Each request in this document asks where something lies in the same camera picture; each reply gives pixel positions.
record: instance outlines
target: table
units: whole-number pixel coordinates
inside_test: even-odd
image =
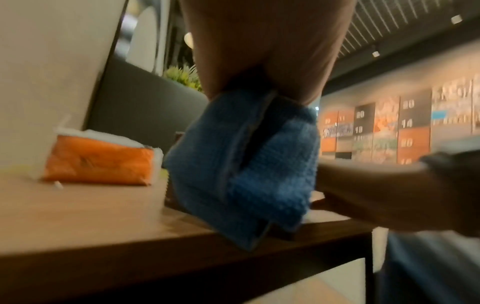
[[[316,222],[239,250],[153,187],[0,176],[0,302],[171,299],[242,303],[358,258],[373,302],[372,226]]]

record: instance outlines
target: green plant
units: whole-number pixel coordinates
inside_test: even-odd
[[[163,76],[181,83],[184,86],[203,92],[195,65],[191,68],[188,66],[183,66],[183,68],[169,67],[169,69],[164,72]]]

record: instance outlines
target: beige wall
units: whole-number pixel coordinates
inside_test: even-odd
[[[320,111],[375,102],[480,73],[480,40],[324,96]]]
[[[41,162],[65,115],[82,126],[123,5],[0,1],[0,170]]]

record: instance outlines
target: folded cloth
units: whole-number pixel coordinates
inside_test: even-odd
[[[178,201],[246,250],[271,223],[294,231],[315,185],[316,120],[270,89],[223,93],[165,158]]]

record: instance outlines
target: orange panel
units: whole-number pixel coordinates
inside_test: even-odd
[[[399,148],[427,148],[430,146],[430,127],[402,129],[398,132]]]
[[[322,138],[320,144],[320,150],[322,152],[335,152],[337,148],[337,139],[334,138]]]
[[[348,123],[354,122],[355,108],[348,110],[340,110],[338,112],[338,122],[339,123]]]
[[[320,124],[321,125],[334,125],[335,123],[338,122],[339,118],[339,112],[338,111],[333,111],[333,112],[325,112],[322,113],[320,116]]]
[[[430,152],[429,147],[424,148],[398,148],[397,162],[401,165],[418,161],[424,155]]]

